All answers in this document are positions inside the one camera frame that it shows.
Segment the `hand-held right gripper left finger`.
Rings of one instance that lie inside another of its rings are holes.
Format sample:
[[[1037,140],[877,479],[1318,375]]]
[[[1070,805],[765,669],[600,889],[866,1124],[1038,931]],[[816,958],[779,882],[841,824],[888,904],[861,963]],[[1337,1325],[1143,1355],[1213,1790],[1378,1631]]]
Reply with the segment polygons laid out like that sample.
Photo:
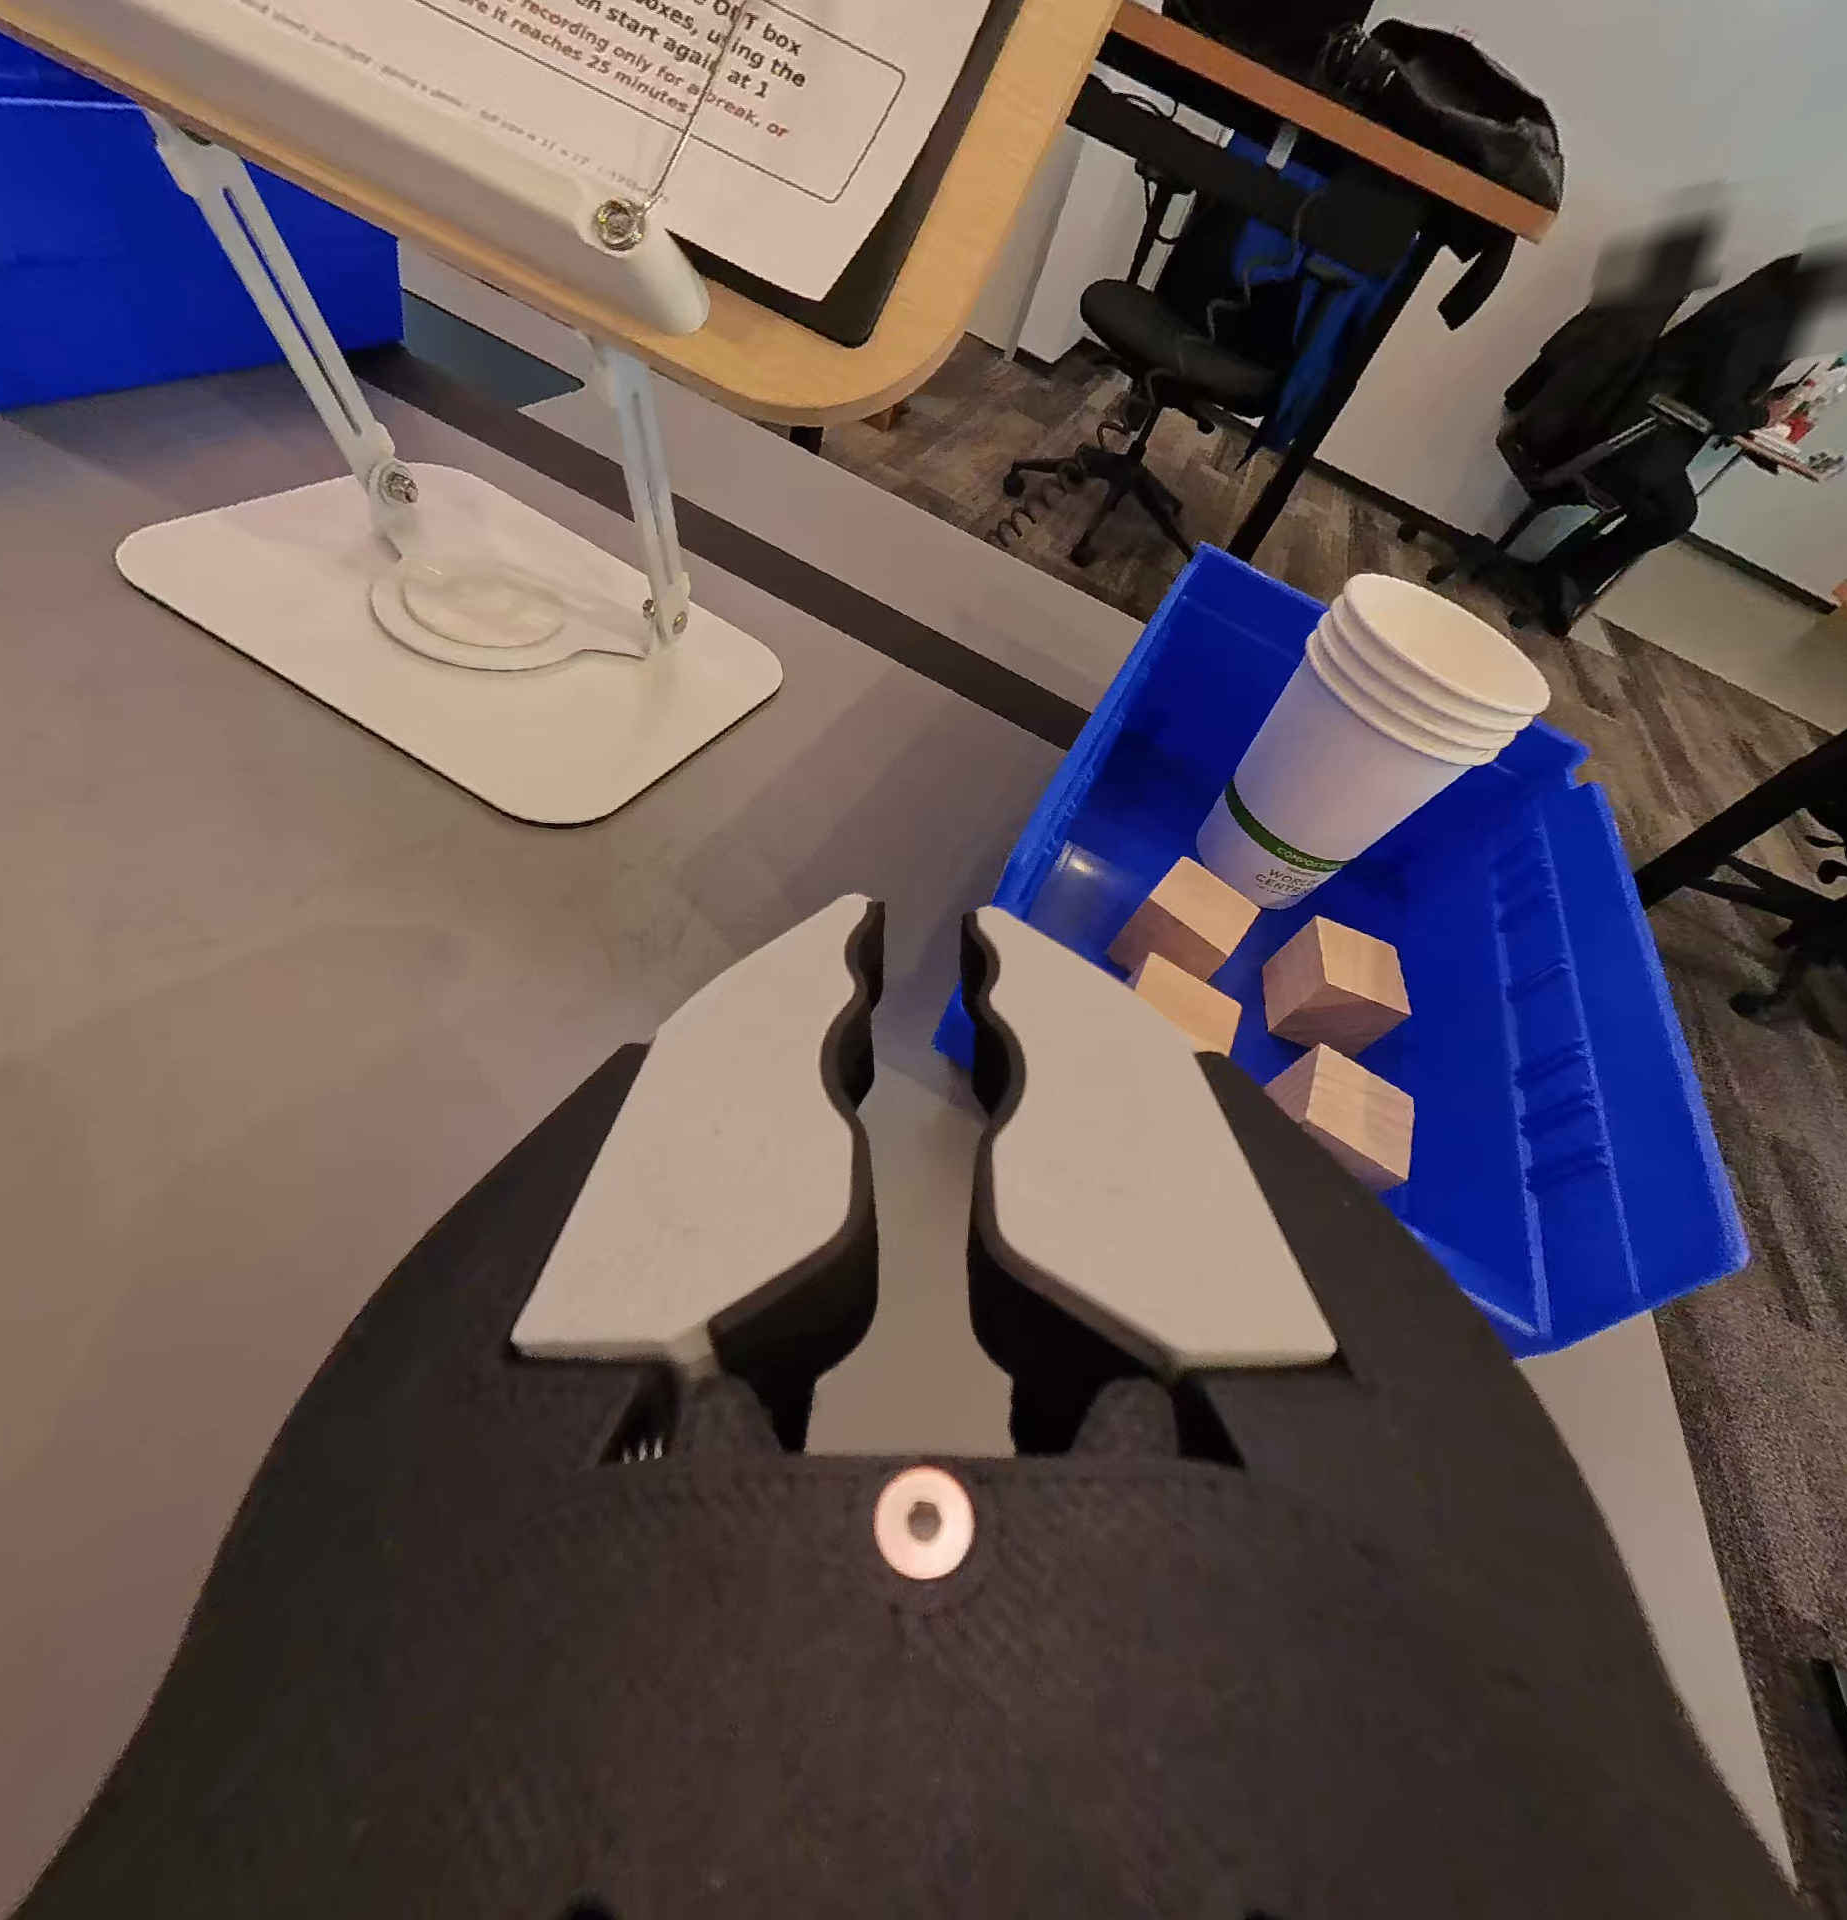
[[[738,1329],[867,1194],[840,1045],[867,1016],[883,904],[841,897],[665,1021],[510,1345],[537,1362],[733,1372]]]

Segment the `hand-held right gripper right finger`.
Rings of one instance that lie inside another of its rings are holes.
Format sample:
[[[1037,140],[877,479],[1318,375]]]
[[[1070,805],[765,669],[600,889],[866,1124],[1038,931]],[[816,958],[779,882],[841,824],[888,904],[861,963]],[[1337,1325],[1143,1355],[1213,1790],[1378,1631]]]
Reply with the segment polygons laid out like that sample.
[[[1035,1339],[1098,1341],[1154,1381],[1297,1372],[1337,1335],[1163,1014],[1001,906],[962,921],[984,1106],[969,1231],[972,1323],[1010,1374]]]

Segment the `blue bin with wooden blocks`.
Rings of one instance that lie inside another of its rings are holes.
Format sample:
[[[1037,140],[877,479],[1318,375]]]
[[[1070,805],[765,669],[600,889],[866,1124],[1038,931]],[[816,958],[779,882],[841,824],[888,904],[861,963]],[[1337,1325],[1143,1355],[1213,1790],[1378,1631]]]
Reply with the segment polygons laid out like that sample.
[[[1217,546],[1166,592],[1006,855],[992,902],[1121,989],[1109,944],[1193,837],[1322,605]],[[1631,862],[1581,744],[1533,721],[1309,901],[1257,920],[1214,989],[1257,1085],[1262,965],[1328,921],[1394,948],[1411,1016],[1368,1046],[1411,1097],[1383,1204],[1516,1357],[1739,1274],[1736,1197]]]

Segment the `blue plastic bin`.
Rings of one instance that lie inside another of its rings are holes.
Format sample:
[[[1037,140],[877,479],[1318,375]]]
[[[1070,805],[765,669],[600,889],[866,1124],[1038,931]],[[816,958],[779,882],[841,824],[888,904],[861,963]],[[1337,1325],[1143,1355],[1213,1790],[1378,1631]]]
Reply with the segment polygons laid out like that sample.
[[[0,414],[280,360],[145,114],[0,34]]]

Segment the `grey desk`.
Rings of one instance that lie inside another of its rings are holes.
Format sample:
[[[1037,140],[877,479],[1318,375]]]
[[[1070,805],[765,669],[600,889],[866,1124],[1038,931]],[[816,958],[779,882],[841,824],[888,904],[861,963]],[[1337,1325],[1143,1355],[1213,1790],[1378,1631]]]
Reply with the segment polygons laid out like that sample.
[[[282,375],[0,420],[0,1917],[1788,1917],[1709,1547],[1248,1077],[1337,1357],[984,1350],[962,921],[1142,636],[698,552],[779,692],[530,827],[131,587]],[[657,1026],[841,897],[867,1194],[734,1370],[518,1357]],[[1679,1667],[1711,1616],[1739,1725]]]

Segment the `wooden block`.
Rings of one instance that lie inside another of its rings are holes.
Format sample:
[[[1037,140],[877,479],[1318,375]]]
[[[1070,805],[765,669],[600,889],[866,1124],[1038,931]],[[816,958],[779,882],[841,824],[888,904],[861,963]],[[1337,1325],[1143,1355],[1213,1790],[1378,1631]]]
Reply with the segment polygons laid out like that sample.
[[[1304,921],[1262,965],[1264,1029],[1358,1059],[1411,1019],[1396,948],[1341,921]]]
[[[1131,978],[1159,954],[1181,974],[1210,985],[1257,917],[1252,901],[1183,855],[1111,939],[1108,961]]]
[[[1262,1091],[1372,1191],[1411,1176],[1414,1100],[1356,1059],[1314,1046]]]
[[[1130,976],[1130,989],[1181,1032],[1195,1053],[1230,1057],[1243,1023],[1243,1009],[1230,995],[1154,950]]]

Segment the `white paper cup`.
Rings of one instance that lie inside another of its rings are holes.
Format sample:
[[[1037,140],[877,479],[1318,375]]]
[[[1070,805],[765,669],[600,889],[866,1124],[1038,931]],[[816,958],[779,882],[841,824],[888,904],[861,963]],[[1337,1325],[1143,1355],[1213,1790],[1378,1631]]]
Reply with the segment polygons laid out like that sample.
[[[1255,906],[1291,906],[1473,768],[1373,731],[1303,656],[1210,805],[1193,852]]]
[[[1373,669],[1351,650],[1330,616],[1307,639],[1304,660],[1330,695],[1373,731],[1452,765],[1495,759],[1529,724],[1522,714],[1452,714],[1444,701],[1393,685],[1386,672]]]
[[[1548,707],[1547,677],[1507,635],[1425,586],[1365,573],[1328,611],[1365,666],[1448,719],[1526,724]]]
[[[1439,685],[1367,630],[1346,600],[1319,616],[1311,650],[1319,677],[1398,737],[1422,736],[1459,757],[1487,757],[1522,734],[1533,714],[1492,707],[1479,695]]]

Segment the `black table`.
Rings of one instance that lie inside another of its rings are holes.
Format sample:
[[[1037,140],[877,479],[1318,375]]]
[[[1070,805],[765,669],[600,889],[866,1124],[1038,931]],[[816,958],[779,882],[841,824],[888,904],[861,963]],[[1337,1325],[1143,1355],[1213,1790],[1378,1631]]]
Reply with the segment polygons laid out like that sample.
[[[1707,891],[1711,877],[1755,841],[1847,786],[1847,731],[1784,765],[1720,814],[1632,874],[1636,901],[1654,911],[1679,891]]]

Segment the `white stand with wooden board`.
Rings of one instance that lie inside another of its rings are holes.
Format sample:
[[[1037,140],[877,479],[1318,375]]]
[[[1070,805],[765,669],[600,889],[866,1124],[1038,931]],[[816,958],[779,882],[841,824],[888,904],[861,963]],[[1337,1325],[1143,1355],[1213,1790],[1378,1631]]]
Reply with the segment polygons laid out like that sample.
[[[696,605],[653,377],[822,426],[911,397],[962,337],[1116,4],[997,4],[950,107],[831,292],[657,231],[593,252],[539,165],[383,82],[398,4],[0,3],[0,32],[145,109],[348,476],[148,526],[122,579],[365,734],[527,825],[611,820],[781,687]],[[636,556],[398,455],[248,175],[345,209],[587,347]]]

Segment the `black office chair with jacket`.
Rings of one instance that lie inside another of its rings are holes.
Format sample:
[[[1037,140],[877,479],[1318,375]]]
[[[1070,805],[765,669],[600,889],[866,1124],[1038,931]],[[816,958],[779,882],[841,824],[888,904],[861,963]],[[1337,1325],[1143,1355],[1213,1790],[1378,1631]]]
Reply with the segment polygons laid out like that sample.
[[[1779,258],[1672,322],[1674,302],[1599,300],[1539,349],[1503,391],[1515,445],[1539,474],[1586,462],[1632,426],[1649,429],[1581,470],[1614,506],[1529,567],[1542,624],[1566,636],[1632,564],[1697,523],[1688,476],[1714,439],[1750,435],[1799,356],[1833,279],[1829,253]]]

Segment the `printed instruction sheet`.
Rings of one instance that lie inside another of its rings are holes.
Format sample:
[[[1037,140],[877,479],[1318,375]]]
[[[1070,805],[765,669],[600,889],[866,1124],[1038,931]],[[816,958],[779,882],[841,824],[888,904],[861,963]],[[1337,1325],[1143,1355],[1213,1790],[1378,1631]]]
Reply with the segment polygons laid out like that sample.
[[[997,4],[398,4],[383,82],[551,175],[593,252],[657,231],[831,292]]]

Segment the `wooden office table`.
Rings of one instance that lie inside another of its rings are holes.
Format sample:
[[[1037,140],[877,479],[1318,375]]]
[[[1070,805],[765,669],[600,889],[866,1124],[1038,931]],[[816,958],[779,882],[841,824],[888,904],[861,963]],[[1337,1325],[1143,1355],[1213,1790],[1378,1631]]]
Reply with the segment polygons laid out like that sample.
[[[1372,29],[1368,4],[1121,4],[1070,109],[1126,156],[1146,217],[1124,281],[1186,319],[1244,297],[1231,352],[1284,373],[1264,435],[1274,474],[1228,541],[1257,557],[1297,482],[1442,253],[1464,267],[1442,299],[1459,331],[1519,245],[1558,221],[1509,190],[1367,120],[1309,84],[1323,44]]]

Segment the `black backpack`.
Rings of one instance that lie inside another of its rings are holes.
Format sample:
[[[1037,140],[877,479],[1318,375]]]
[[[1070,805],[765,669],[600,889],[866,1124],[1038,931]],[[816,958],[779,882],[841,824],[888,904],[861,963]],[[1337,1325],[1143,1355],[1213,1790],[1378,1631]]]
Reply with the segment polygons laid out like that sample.
[[[1562,207],[1566,169],[1551,107],[1464,34],[1406,19],[1341,29],[1309,84],[1513,195]]]

